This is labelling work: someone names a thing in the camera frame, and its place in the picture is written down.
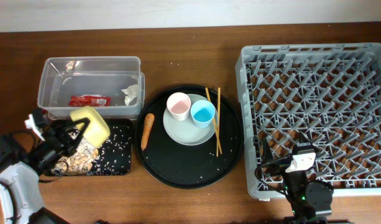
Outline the red snack wrapper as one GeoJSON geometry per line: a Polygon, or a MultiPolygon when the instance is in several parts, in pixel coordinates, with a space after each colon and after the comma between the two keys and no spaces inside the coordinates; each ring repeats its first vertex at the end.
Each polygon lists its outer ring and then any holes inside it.
{"type": "Polygon", "coordinates": [[[102,95],[81,95],[72,96],[69,102],[70,106],[81,107],[81,106],[109,106],[111,98],[102,95]]]}

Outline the blue cup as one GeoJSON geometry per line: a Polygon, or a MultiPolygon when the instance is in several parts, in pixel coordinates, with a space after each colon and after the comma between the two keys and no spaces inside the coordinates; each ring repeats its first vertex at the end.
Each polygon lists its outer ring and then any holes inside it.
{"type": "Polygon", "coordinates": [[[208,100],[199,100],[192,104],[190,113],[196,127],[206,128],[212,122],[216,109],[208,100]]]}

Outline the yellow bowl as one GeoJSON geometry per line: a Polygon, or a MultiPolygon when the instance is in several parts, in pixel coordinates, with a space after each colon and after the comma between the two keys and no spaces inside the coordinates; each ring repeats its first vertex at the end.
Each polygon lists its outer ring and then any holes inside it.
{"type": "Polygon", "coordinates": [[[96,148],[102,146],[111,134],[107,123],[93,107],[84,106],[73,110],[70,112],[70,118],[72,121],[79,121],[83,118],[90,121],[85,128],[83,137],[96,148]]]}

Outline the pink cup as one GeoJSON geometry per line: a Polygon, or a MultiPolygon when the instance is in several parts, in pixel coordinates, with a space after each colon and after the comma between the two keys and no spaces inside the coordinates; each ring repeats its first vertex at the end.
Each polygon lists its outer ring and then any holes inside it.
{"type": "Polygon", "coordinates": [[[168,97],[167,109],[175,120],[186,120],[190,112],[190,108],[191,100],[187,94],[176,92],[168,97]]]}

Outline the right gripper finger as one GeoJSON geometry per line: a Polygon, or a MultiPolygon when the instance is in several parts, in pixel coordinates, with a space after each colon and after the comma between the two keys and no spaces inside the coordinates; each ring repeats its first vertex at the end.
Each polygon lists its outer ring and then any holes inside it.
{"type": "Polygon", "coordinates": [[[318,152],[318,148],[314,146],[311,141],[303,134],[300,133],[299,139],[298,139],[298,150],[299,151],[313,151],[318,152]]]}
{"type": "Polygon", "coordinates": [[[262,140],[262,147],[263,147],[263,151],[262,151],[262,163],[266,164],[266,163],[268,163],[268,162],[273,160],[273,155],[272,155],[269,143],[267,141],[267,138],[263,138],[263,140],[262,140]]]}

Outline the white tissue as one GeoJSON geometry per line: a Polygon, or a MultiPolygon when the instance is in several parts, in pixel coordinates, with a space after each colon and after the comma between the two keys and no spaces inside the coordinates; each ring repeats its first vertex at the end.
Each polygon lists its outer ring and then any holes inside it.
{"type": "Polygon", "coordinates": [[[121,90],[123,94],[125,94],[124,103],[126,106],[129,106],[130,103],[137,98],[138,89],[138,84],[135,84],[121,90]]]}

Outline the orange carrot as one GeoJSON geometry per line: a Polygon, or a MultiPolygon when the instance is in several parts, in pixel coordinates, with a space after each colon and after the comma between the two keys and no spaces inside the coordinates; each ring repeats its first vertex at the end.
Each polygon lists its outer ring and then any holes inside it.
{"type": "Polygon", "coordinates": [[[140,147],[144,151],[147,147],[150,132],[154,124],[155,116],[152,113],[148,113],[144,119],[144,129],[142,133],[140,147]]]}

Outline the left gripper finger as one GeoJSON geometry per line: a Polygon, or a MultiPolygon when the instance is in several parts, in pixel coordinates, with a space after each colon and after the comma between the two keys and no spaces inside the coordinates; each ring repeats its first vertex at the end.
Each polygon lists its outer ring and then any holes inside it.
{"type": "Polygon", "coordinates": [[[67,155],[68,156],[72,156],[76,152],[78,146],[80,145],[81,140],[83,139],[84,133],[90,124],[90,120],[88,118],[82,118],[82,119],[86,120],[86,126],[84,126],[79,131],[79,133],[75,139],[70,139],[70,141],[68,143],[68,148],[67,148],[67,155]]]}
{"type": "Polygon", "coordinates": [[[86,126],[85,119],[79,119],[77,121],[70,120],[56,120],[55,121],[55,129],[58,133],[69,133],[70,131],[76,129],[80,131],[84,126],[86,126]]]}

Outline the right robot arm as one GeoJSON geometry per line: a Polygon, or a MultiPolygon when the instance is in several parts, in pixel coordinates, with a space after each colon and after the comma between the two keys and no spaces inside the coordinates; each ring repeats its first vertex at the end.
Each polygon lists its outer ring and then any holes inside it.
{"type": "Polygon", "coordinates": [[[283,219],[284,224],[327,223],[332,214],[334,187],[321,180],[309,180],[306,171],[315,162],[318,148],[303,134],[293,146],[291,153],[275,159],[267,139],[262,141],[262,163],[255,171],[255,177],[271,190],[285,196],[291,205],[293,215],[283,219]],[[263,170],[270,176],[283,178],[283,190],[279,190],[262,179],[263,170]]]}

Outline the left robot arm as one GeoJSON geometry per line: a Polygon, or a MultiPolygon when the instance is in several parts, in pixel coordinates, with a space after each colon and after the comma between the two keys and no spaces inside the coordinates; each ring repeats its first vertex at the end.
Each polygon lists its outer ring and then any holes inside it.
{"type": "Polygon", "coordinates": [[[23,133],[36,133],[42,143],[30,152],[14,138],[14,133],[0,136],[0,203],[5,223],[66,223],[46,208],[39,190],[40,176],[75,153],[90,124],[88,118],[51,127],[45,121],[25,120],[23,133]]]}

